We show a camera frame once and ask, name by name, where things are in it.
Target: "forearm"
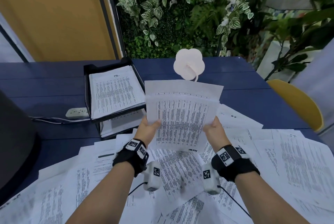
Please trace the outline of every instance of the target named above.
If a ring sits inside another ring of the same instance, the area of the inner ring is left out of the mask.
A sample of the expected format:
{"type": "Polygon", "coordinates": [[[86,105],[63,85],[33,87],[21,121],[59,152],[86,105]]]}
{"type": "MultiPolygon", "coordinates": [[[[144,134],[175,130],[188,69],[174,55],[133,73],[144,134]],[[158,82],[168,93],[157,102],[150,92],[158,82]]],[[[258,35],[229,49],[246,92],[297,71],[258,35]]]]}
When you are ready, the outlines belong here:
{"type": "Polygon", "coordinates": [[[254,224],[309,224],[256,172],[237,175],[235,183],[254,224]]]}
{"type": "Polygon", "coordinates": [[[135,171],[130,163],[116,164],[75,210],[66,224],[118,223],[135,171]]]}

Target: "power cord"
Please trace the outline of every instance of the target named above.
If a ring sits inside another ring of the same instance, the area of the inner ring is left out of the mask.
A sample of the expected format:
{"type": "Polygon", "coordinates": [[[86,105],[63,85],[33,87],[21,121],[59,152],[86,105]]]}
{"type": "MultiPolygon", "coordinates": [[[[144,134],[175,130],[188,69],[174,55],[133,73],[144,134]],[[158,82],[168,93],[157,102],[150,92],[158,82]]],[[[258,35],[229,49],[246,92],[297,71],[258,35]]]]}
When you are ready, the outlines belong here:
{"type": "Polygon", "coordinates": [[[128,196],[130,196],[131,193],[133,193],[136,189],[138,189],[138,187],[139,187],[140,185],[138,185],[136,188],[134,188],[134,189],[129,193],[128,196]]]}
{"type": "Polygon", "coordinates": [[[86,119],[77,119],[77,120],[69,120],[64,118],[48,118],[48,117],[29,117],[32,121],[40,121],[50,124],[57,124],[57,125],[63,125],[63,124],[71,124],[71,123],[77,123],[77,122],[83,122],[90,120],[89,118],[86,119]]]}
{"type": "Polygon", "coordinates": [[[249,216],[249,218],[252,218],[249,213],[223,188],[221,187],[220,185],[217,185],[218,188],[222,188],[224,192],[226,192],[228,194],[228,196],[233,199],[234,202],[237,203],[238,206],[240,206],[241,209],[243,209],[243,211],[249,216]]]}

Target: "power strip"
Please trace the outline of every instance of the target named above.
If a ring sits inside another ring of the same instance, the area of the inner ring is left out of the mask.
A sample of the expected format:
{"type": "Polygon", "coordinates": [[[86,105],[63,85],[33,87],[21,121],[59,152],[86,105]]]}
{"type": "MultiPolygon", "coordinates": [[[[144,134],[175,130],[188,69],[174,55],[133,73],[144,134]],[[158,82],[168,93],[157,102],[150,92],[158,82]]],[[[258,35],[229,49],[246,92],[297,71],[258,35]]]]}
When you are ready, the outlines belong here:
{"type": "Polygon", "coordinates": [[[68,119],[89,118],[87,108],[71,108],[65,115],[68,119]]]}

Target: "blue table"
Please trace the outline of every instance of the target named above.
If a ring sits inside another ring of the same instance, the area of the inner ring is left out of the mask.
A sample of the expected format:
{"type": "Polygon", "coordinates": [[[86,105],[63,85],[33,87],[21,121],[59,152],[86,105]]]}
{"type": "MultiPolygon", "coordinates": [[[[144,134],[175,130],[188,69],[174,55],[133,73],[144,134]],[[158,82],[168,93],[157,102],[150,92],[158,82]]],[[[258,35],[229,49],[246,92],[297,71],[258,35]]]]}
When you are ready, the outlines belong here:
{"type": "MultiPolygon", "coordinates": [[[[0,89],[29,116],[62,117],[69,108],[85,107],[83,66],[118,61],[0,63],[0,89]]],[[[265,129],[298,129],[321,141],[269,85],[239,57],[204,58],[199,82],[224,85],[220,102],[260,122],[265,129]]],[[[174,59],[141,59],[134,64],[145,80],[181,79],[174,59]]],[[[78,154],[80,147],[99,141],[95,125],[83,122],[53,125],[36,122],[43,138],[39,158],[21,191],[38,178],[38,171],[78,154]]]]}

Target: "black cable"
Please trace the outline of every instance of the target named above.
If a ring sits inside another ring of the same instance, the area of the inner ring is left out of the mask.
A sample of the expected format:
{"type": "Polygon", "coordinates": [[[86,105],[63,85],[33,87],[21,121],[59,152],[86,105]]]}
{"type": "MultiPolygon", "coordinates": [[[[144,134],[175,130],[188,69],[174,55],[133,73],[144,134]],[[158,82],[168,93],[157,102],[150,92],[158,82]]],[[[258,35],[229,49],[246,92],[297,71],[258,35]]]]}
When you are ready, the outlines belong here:
{"type": "Polygon", "coordinates": [[[134,189],[129,193],[128,196],[130,196],[130,194],[133,193],[133,192],[134,192],[140,185],[138,185],[136,188],[134,188],[134,189]]]}
{"type": "Polygon", "coordinates": [[[241,209],[243,209],[243,211],[250,217],[252,218],[249,213],[223,188],[221,187],[220,185],[217,185],[218,188],[222,188],[224,190],[224,192],[226,192],[228,194],[228,196],[230,196],[231,199],[233,199],[234,202],[237,203],[238,206],[240,206],[241,209]]]}

